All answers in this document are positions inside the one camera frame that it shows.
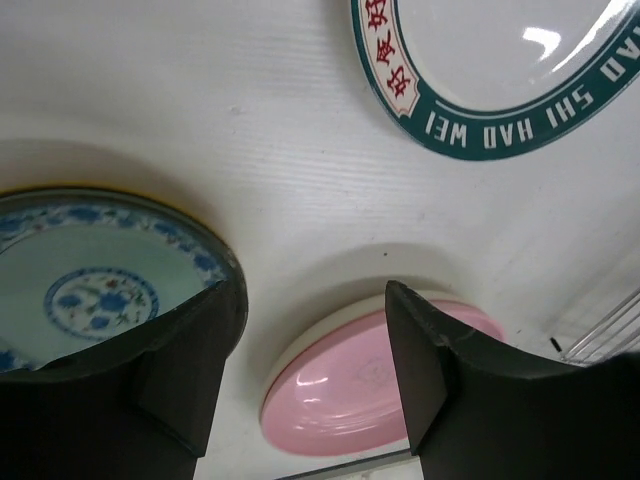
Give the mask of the metal wire dish rack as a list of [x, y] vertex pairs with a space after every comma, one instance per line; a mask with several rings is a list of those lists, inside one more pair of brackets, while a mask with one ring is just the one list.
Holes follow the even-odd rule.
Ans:
[[568, 314], [549, 342], [562, 362], [583, 367], [639, 353], [639, 289], [617, 300], [598, 319], [585, 309]]

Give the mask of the pink plate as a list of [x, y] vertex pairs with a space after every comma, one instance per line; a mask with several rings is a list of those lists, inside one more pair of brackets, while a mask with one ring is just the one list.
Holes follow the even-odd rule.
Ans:
[[406, 439], [385, 309], [312, 345], [261, 403], [262, 435], [294, 455], [359, 453]]

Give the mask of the brown plate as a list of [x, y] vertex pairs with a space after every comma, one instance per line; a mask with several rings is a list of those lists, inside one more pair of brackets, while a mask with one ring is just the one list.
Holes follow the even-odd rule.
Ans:
[[356, 47], [372, 91], [394, 122], [423, 147], [468, 161], [522, 155], [570, 133], [639, 75], [639, 4], [610, 4], [615, 24], [586, 63], [549, 92], [515, 107], [473, 110], [445, 99], [411, 57], [395, 1], [354, 1]]

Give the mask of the cream bear plate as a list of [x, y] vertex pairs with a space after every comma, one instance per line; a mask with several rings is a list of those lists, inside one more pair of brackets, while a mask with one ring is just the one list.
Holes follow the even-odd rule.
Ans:
[[303, 352], [321, 339], [349, 329], [352, 324], [358, 325], [362, 319], [375, 316], [385, 309], [385, 295], [379, 294], [348, 304], [330, 315], [318, 320], [301, 335], [295, 338], [273, 363], [263, 385], [261, 403], [264, 403], [274, 383], [284, 370]]

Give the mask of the black blue patterned plate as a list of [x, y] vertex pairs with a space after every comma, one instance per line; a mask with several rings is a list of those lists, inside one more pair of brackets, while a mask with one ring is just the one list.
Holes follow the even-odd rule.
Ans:
[[133, 194], [44, 188], [1, 198], [1, 369], [35, 370], [167, 313], [221, 282], [236, 290], [232, 344], [248, 316], [246, 282], [209, 228]]

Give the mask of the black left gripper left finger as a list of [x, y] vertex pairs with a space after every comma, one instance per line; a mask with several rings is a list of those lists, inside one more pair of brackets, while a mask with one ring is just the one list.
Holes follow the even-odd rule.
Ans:
[[236, 313], [212, 286], [106, 342], [1, 377], [5, 479], [190, 479], [205, 454]]

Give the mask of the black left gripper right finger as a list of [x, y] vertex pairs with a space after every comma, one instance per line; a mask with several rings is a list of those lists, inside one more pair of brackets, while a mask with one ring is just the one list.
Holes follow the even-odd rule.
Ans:
[[391, 281], [385, 310], [410, 450], [427, 479], [635, 479], [639, 356], [539, 357]]

